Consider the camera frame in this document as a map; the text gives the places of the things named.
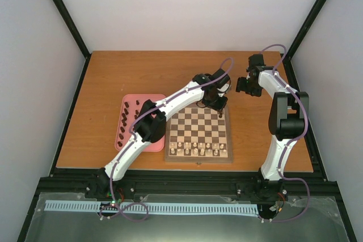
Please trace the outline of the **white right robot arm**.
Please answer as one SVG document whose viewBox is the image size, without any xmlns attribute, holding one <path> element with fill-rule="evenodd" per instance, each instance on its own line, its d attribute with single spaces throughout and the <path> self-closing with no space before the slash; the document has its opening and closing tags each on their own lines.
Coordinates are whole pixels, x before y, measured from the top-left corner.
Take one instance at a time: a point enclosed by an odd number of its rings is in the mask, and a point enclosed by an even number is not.
<svg viewBox="0 0 363 242">
<path fill-rule="evenodd" d="M 272 98 L 268 119 L 272 140 L 261 174 L 265 180 L 278 181 L 283 178 L 293 146 L 305 136 L 309 127 L 309 96 L 288 85 L 275 67 L 264 63 L 262 54 L 248 58 L 246 71 L 246 77 L 238 78 L 236 92 L 260 97 L 262 90 L 266 90 Z"/>
</svg>

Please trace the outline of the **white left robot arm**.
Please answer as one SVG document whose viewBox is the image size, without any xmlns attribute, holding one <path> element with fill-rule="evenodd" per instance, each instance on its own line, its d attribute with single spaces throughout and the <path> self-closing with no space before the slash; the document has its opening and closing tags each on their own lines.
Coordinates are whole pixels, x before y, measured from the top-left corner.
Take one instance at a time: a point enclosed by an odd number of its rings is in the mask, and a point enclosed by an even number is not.
<svg viewBox="0 0 363 242">
<path fill-rule="evenodd" d="M 119 153 L 96 172 L 96 192 L 105 198 L 117 194 L 118 184 L 139 154 L 166 133 L 167 121 L 186 106 L 202 102 L 215 111 L 224 109 L 225 94 L 230 88 L 228 70 L 218 69 L 214 74 L 197 74 L 186 86 L 172 95 L 153 102 L 147 100 L 129 128 L 130 137 Z"/>
</svg>

